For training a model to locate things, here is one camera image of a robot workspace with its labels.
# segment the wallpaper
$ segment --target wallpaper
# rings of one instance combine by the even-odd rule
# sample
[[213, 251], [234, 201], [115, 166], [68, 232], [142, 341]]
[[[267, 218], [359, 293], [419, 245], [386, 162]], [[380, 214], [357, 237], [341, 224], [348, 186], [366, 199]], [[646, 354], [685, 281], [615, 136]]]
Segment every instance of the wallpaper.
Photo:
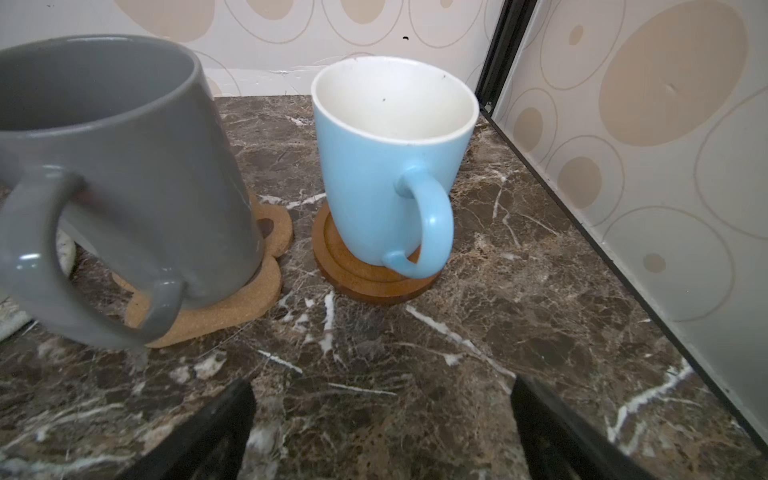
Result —
[[309, 94], [323, 66], [395, 55], [474, 90], [503, 0], [3, 0], [0, 48], [127, 33], [183, 43], [221, 95]]
[[768, 439], [768, 3], [540, 0], [493, 117]]

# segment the wooden coaster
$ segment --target wooden coaster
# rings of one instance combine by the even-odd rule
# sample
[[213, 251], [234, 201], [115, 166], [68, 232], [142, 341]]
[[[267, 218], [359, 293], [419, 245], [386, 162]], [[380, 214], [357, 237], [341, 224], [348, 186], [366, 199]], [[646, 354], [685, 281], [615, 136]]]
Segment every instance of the wooden coaster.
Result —
[[[424, 293], [439, 273], [415, 279], [400, 275], [385, 266], [374, 266], [356, 258], [344, 245], [331, 217], [328, 203], [317, 212], [312, 225], [315, 261], [326, 280], [338, 291], [354, 299], [379, 305], [395, 305]], [[419, 250], [409, 257], [415, 262]]]
[[[256, 278], [231, 296], [200, 310], [182, 310], [176, 322], [162, 338], [147, 346], [161, 348], [207, 335], [216, 330], [235, 326], [262, 316], [280, 298], [283, 278], [275, 257], [283, 255], [293, 239], [293, 224], [285, 207], [261, 205], [251, 194], [253, 219], [264, 235], [264, 258]], [[127, 284], [117, 274], [112, 278], [118, 285], [134, 293], [125, 312], [125, 324], [137, 327], [144, 321], [150, 299]]]

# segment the blue mug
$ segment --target blue mug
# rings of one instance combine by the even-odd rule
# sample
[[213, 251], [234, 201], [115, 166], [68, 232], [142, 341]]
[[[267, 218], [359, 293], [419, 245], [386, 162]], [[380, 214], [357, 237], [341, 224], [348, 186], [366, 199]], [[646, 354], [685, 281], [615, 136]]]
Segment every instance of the blue mug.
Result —
[[323, 69], [312, 101], [328, 204], [352, 255], [411, 278], [442, 270], [448, 192], [479, 113], [472, 91], [419, 61], [358, 57]]

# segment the ceramic mug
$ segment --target ceramic mug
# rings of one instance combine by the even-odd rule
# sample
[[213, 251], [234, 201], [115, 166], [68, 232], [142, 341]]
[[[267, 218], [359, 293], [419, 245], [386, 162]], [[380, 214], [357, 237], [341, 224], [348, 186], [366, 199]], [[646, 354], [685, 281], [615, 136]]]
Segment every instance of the ceramic mug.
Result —
[[453, 245], [447, 192], [478, 119], [475, 95], [431, 65], [358, 57], [323, 69], [312, 99], [323, 183], [346, 247], [411, 278], [439, 272]]
[[[203, 69], [169, 41], [56, 38], [0, 51], [0, 282], [52, 332], [108, 348], [163, 336], [238, 291], [263, 240]], [[57, 224], [151, 296], [108, 319], [58, 267]]]

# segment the countertop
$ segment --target countertop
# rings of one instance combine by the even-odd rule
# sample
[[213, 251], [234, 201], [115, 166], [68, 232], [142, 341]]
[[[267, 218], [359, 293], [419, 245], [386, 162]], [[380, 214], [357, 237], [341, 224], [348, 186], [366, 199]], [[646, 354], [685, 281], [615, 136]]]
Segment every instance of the countertop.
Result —
[[[375, 307], [334, 292], [313, 258], [323, 181], [309, 98], [217, 105], [246, 185], [290, 209], [278, 305], [164, 349], [93, 349], [40, 326], [15, 334], [0, 344], [0, 478], [110, 478], [241, 376], [259, 404], [241, 478], [529, 478], [513, 372], [553, 386], [659, 478], [768, 478], [765, 458], [484, 119], [451, 192], [445, 270], [419, 298]], [[122, 317], [129, 295], [79, 248], [72, 281]]]

